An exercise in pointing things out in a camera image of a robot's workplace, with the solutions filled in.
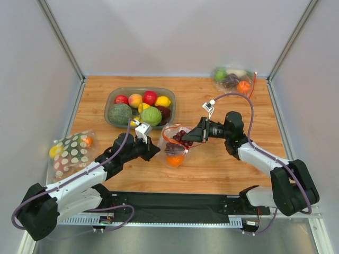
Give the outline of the clear zip bag orange seal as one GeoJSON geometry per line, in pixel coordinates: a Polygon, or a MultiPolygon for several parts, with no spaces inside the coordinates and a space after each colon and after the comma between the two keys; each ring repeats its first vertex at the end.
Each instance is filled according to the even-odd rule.
{"type": "Polygon", "coordinates": [[[189,153],[199,145],[182,139],[191,130],[183,124],[164,126],[157,145],[160,148],[160,152],[156,155],[158,160],[171,168],[177,168],[184,163],[189,153]]]}

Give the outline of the fake purple grapes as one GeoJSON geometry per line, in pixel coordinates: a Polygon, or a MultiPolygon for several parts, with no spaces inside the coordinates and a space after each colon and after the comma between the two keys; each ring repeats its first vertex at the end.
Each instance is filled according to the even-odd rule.
{"type": "Polygon", "coordinates": [[[184,155],[189,151],[190,147],[193,146],[193,142],[182,140],[182,136],[186,133],[186,131],[180,130],[176,135],[172,136],[173,142],[166,143],[165,153],[168,156],[184,155]]]}

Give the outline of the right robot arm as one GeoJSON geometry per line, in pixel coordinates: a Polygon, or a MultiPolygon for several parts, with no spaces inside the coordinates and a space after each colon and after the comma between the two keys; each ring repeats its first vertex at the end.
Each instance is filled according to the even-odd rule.
{"type": "Polygon", "coordinates": [[[312,213],[311,206],[318,203],[320,197],[306,164],[300,159],[291,161],[277,157],[260,148],[245,135],[240,113],[228,112],[224,123],[202,117],[182,139],[204,143],[209,138],[224,139],[229,155],[254,166],[270,178],[271,187],[255,185],[240,192],[245,205],[277,208],[285,216],[312,213]]]}

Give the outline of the fake orange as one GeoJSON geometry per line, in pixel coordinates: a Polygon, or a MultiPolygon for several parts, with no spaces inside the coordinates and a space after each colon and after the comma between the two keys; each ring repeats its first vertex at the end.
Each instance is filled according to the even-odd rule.
{"type": "Polygon", "coordinates": [[[171,167],[178,167],[184,161],[184,155],[166,156],[166,162],[171,167]]]}

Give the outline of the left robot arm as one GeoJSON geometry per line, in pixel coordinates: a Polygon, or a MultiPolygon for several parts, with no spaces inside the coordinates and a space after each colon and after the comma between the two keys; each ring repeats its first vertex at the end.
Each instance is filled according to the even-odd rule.
{"type": "Polygon", "coordinates": [[[121,172],[126,162],[137,158],[150,161],[159,152],[150,137],[144,140],[122,133],[111,147],[79,172],[47,186],[32,185],[14,211],[12,221],[19,221],[19,228],[39,241],[73,215],[106,211],[112,202],[103,182],[121,172]]]}

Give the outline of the fake green cabbage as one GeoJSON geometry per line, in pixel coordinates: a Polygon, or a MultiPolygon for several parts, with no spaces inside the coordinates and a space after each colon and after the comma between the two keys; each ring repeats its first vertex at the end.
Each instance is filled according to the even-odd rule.
{"type": "Polygon", "coordinates": [[[143,122],[146,122],[151,126],[157,126],[162,120],[160,110],[152,106],[143,110],[140,116],[143,122]]]}

